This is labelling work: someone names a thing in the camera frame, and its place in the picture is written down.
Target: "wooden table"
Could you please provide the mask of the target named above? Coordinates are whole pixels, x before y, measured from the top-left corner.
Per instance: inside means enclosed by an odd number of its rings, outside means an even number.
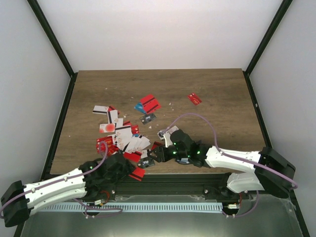
[[[192,92],[200,97],[201,104],[195,106],[187,98]],[[143,114],[134,106],[148,94],[153,94],[162,108],[154,113],[157,119],[143,125],[139,120]],[[157,132],[179,115],[193,112],[205,116],[213,124],[221,148],[258,151],[265,145],[241,69],[80,71],[51,174],[66,173],[85,161],[100,157],[95,144],[97,138],[107,135],[99,133],[99,124],[107,123],[107,116],[93,114],[95,105],[114,106],[121,112],[119,118],[126,116],[124,121],[138,124],[140,133],[151,143],[160,141]],[[176,125],[193,140],[213,144],[212,131],[200,118],[184,117]],[[179,165],[172,160],[156,162],[146,169],[146,173],[227,171]]]

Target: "pile of cards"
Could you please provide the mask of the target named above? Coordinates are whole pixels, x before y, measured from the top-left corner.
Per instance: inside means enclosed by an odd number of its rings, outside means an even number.
[[[139,162],[142,150],[150,146],[150,141],[147,137],[139,134],[138,125],[132,125],[130,121],[124,122],[123,118],[119,118],[119,111],[113,106],[95,106],[93,113],[107,115],[108,117],[108,123],[100,124],[100,133],[114,132],[112,135],[97,139],[97,152],[105,152],[106,147],[101,143],[105,142],[108,145],[108,156],[121,150],[126,159],[136,163]],[[130,176],[141,180],[144,174],[143,169],[136,167]]]

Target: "red card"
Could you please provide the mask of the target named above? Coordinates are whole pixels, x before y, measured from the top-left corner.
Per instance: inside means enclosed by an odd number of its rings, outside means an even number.
[[[138,125],[132,125],[131,129],[132,129],[132,134],[139,133]]]
[[[156,147],[160,147],[160,146],[162,146],[162,145],[163,145],[163,143],[154,142],[154,144],[153,144],[153,146],[152,146],[152,148],[151,148],[151,151],[152,151],[153,149],[155,149]]]
[[[141,152],[133,152],[133,153],[127,153],[127,152],[125,152],[125,153],[123,154],[123,156],[125,157],[125,159],[129,159],[129,160],[132,160],[132,161],[134,161],[134,162],[139,162],[141,155],[142,155]]]
[[[114,108],[112,105],[109,106],[108,108],[108,112],[112,111],[112,110],[117,110],[116,108]]]
[[[201,99],[195,93],[191,93],[190,95],[188,95],[188,99],[191,100],[192,103],[195,105],[198,105],[202,102]]]
[[[157,109],[161,108],[160,103],[153,95],[147,95],[140,100],[143,105],[143,109],[147,114],[155,112]]]
[[[130,123],[130,121],[126,121],[123,123],[123,126],[127,126],[127,125],[132,125],[132,124]]]
[[[145,175],[145,170],[137,167],[133,171],[133,173],[131,173],[129,176],[136,179],[136,180],[142,181],[144,175]]]

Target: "white wall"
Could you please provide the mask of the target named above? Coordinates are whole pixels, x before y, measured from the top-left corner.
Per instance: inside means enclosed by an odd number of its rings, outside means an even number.
[[[26,0],[0,1],[0,197],[40,178],[69,76]],[[15,228],[0,220],[0,236]]]
[[[296,166],[296,196],[316,236],[316,1],[293,1],[251,75],[274,148]]]
[[[78,70],[243,68],[281,0],[39,0]]]

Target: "black metal frame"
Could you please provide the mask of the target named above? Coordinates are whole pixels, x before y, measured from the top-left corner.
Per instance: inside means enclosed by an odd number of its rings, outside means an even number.
[[[283,16],[285,15],[286,11],[288,10],[290,4],[293,0],[283,0],[275,17],[273,18],[267,32],[265,33],[258,49],[256,50],[253,58],[251,59],[249,66],[247,67],[246,71],[243,72],[245,81],[249,90],[249,94],[254,106],[254,110],[256,112],[258,122],[263,134],[263,138],[265,141],[266,146],[272,147],[271,141],[269,139],[269,135],[267,129],[265,127],[260,108],[253,91],[251,81],[250,81],[250,74],[255,68],[256,64],[258,63],[262,53],[264,52],[265,48],[267,47],[270,39],[272,38],[274,32],[276,31],[279,23],[281,22]],[[58,141],[60,138],[60,134],[62,131],[63,123],[66,117],[68,105],[70,102],[70,98],[72,96],[72,92],[75,86],[76,78],[78,73],[74,73],[72,67],[70,66],[55,34],[53,33],[43,11],[40,8],[39,3],[37,0],[28,0],[33,12],[35,13],[36,17],[38,18],[41,26],[43,27],[44,31],[47,34],[50,42],[52,43],[53,47],[56,50],[60,60],[62,61],[65,69],[67,70],[71,80],[68,86],[67,94],[64,100],[64,104],[57,122],[56,130],[52,139],[52,143],[48,152],[48,156],[46,159],[45,167],[43,173],[41,175],[41,179],[49,179],[54,177],[55,175],[50,174],[51,165],[55,156],[55,152],[57,149]],[[207,195],[205,194],[205,189],[207,187],[212,187],[215,183],[220,182],[222,180],[224,174],[173,174],[173,175],[147,175],[144,177],[141,183],[135,182],[131,179],[126,179],[124,182],[118,184],[114,189],[116,190],[116,195],[137,195],[137,194],[146,194],[146,195]],[[298,202],[296,200],[296,196],[294,192],[291,193],[290,198],[292,203],[296,206],[296,216],[299,220],[300,227],[302,233],[305,237],[310,236],[308,233],[308,229],[306,227],[304,218],[300,211]],[[21,232],[23,229],[24,224],[18,226],[15,237],[21,236]]]

